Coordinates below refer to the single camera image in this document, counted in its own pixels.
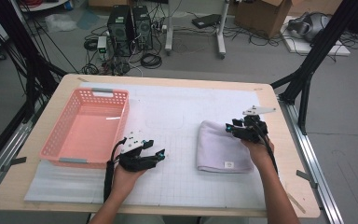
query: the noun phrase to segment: cardboard box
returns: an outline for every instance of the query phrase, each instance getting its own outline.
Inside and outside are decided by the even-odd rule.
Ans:
[[[235,15],[235,24],[257,35],[272,38],[280,32],[292,5],[302,0],[258,0],[241,2]]]
[[[114,5],[132,6],[132,0],[89,0],[90,7],[111,9]]]
[[[341,2],[342,0],[306,0],[290,8],[289,15],[299,17],[307,11],[333,15]]]

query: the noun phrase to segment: white cloth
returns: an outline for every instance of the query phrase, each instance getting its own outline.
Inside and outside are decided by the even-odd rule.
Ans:
[[[197,168],[217,173],[250,173],[254,164],[249,149],[226,132],[225,124],[205,120],[200,125]]]

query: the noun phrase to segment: human hand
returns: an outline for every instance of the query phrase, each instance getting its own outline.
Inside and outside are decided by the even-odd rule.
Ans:
[[[118,165],[115,169],[109,198],[119,200],[121,203],[124,202],[135,186],[136,180],[145,172],[146,170],[139,172],[126,171],[121,165]]]
[[[274,145],[272,142],[267,138],[267,144],[272,149],[272,152],[274,151]],[[261,169],[265,166],[272,165],[271,157],[269,156],[269,153],[267,151],[267,147],[262,143],[253,143],[246,140],[241,140],[241,142],[249,148],[249,152],[251,154],[251,158],[253,163],[258,169]]]

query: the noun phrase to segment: black metal pole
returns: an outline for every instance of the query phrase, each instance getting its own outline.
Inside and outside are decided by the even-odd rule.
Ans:
[[[357,13],[358,0],[343,0],[300,67],[293,74],[271,84],[272,88],[276,89],[289,83],[286,90],[280,94],[281,100],[289,105],[293,105],[302,92],[298,126],[303,134],[307,134],[305,124],[312,76]]]

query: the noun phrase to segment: gray floor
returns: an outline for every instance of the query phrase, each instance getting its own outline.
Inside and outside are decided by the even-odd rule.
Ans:
[[[75,21],[83,13],[84,9],[69,12]],[[176,22],[191,26],[190,19]],[[76,29],[51,36],[79,69],[85,63],[84,36],[105,23],[106,19],[100,18],[88,30]],[[46,37],[43,38],[53,63],[73,71]],[[249,43],[247,35],[225,40],[227,57],[220,60],[214,36],[175,34],[172,55],[168,57],[162,51],[162,66],[157,70],[141,68],[143,76],[271,83],[294,72],[304,60],[288,53],[283,43],[278,47],[260,47]],[[336,63],[326,58],[317,70],[310,89],[307,130],[344,222],[358,223],[358,49],[350,51],[350,57],[338,57]],[[131,77],[140,75],[136,69],[128,73]],[[11,61],[0,61],[0,132],[23,102],[21,84]],[[193,217],[165,218],[167,223],[195,223]],[[85,223],[86,219],[87,214],[78,213],[0,212],[0,223]],[[301,221],[327,223],[324,215]],[[266,223],[266,220],[251,218],[251,223]]]

